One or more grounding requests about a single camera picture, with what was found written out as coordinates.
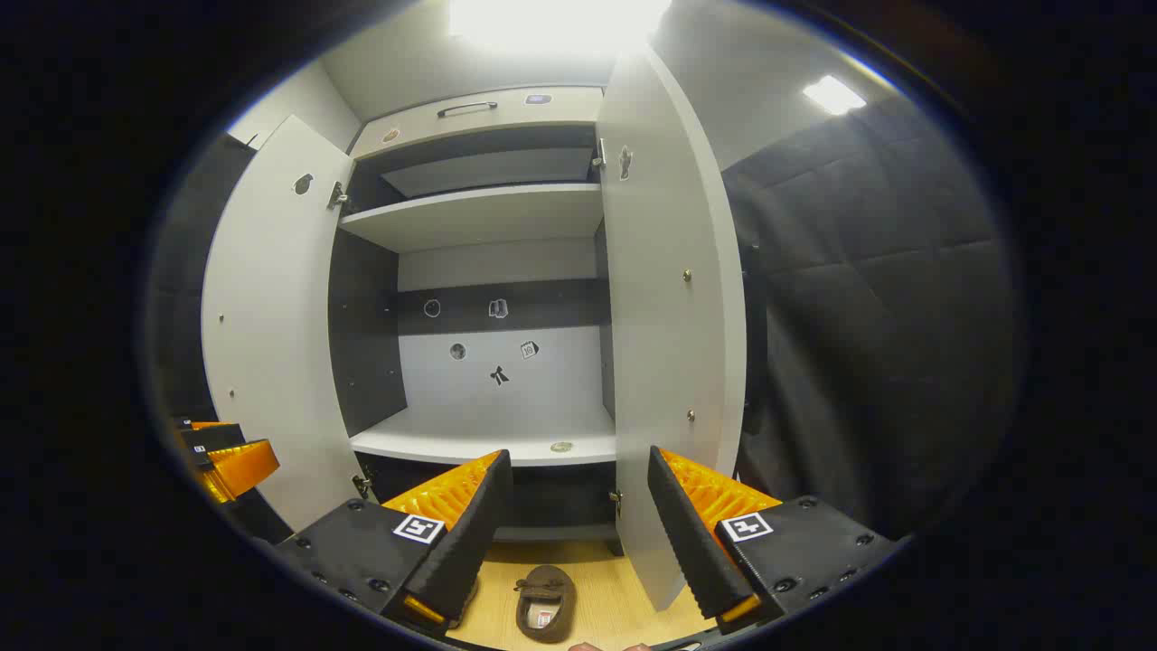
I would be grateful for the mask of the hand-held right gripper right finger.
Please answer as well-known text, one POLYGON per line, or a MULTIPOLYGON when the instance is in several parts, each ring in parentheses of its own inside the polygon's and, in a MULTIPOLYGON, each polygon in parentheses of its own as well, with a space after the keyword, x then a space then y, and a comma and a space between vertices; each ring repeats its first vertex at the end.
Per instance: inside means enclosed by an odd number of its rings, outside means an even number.
POLYGON ((662 447, 647 484, 699 611, 723 634, 796 617, 904 545, 813 495, 776 500, 662 447))

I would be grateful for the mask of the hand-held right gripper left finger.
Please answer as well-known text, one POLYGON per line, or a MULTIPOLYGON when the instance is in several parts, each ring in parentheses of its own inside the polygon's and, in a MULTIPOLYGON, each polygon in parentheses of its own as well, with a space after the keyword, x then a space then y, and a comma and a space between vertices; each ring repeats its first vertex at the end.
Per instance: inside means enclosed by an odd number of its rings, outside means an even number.
POLYGON ((302 580, 376 617, 445 631, 466 608, 513 500, 513 459, 498 449, 385 503, 346 500, 274 545, 302 580))

